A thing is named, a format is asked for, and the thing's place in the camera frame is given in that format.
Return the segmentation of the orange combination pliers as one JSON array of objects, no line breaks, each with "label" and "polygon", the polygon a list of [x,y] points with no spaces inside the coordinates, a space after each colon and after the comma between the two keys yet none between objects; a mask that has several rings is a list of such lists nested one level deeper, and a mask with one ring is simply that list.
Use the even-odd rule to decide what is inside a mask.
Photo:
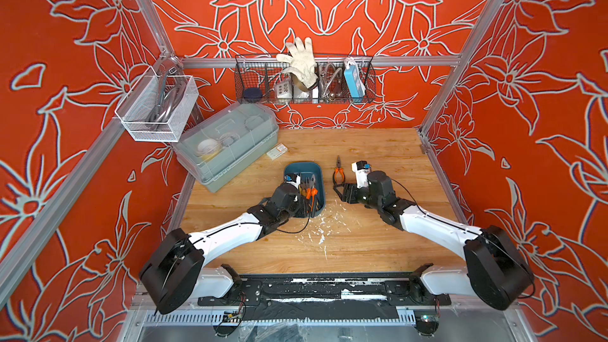
[{"label": "orange combination pliers", "polygon": [[317,208],[316,176],[312,175],[306,181],[305,205],[307,206],[307,215],[313,217]]}]

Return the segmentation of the blue plastic storage box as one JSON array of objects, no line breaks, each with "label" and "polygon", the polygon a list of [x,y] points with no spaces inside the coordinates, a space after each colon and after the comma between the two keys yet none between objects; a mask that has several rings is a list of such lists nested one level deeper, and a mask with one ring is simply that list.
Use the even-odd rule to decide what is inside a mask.
[{"label": "blue plastic storage box", "polygon": [[302,196],[302,209],[297,218],[314,218],[321,215],[326,205],[326,193],[321,167],[313,161],[298,161],[283,170],[284,181],[293,185]]}]

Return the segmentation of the small orange needle-nose pliers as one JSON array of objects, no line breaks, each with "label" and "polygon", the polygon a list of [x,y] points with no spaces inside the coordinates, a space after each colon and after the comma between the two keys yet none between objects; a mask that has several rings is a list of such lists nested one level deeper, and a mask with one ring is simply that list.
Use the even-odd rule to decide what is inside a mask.
[{"label": "small orange needle-nose pliers", "polygon": [[345,172],[341,164],[340,156],[337,156],[336,166],[332,174],[332,183],[334,186],[343,185],[343,183],[345,183]]}]

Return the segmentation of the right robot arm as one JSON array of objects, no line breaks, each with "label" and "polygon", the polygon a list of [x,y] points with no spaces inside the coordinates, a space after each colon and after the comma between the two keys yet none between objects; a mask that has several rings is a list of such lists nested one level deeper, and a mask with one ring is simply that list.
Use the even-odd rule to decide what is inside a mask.
[{"label": "right robot arm", "polygon": [[529,264],[502,228],[479,228],[434,214],[412,197],[398,196],[396,184],[383,171],[360,169],[356,182],[336,182],[333,189],[341,201],[373,209],[384,223],[426,238],[462,260],[456,267],[422,269],[418,280],[428,293],[476,297],[495,310],[506,310],[535,286]]}]

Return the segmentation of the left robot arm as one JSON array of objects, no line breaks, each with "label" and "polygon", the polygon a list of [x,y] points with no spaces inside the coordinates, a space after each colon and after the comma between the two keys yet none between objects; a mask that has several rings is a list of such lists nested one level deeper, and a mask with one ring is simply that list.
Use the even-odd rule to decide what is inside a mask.
[{"label": "left robot arm", "polygon": [[139,280],[160,314],[169,314],[194,298],[225,296],[238,281],[234,270],[206,265],[241,245],[278,231],[301,212],[300,191],[281,184],[269,198],[228,223],[206,231],[170,231],[142,267]]}]

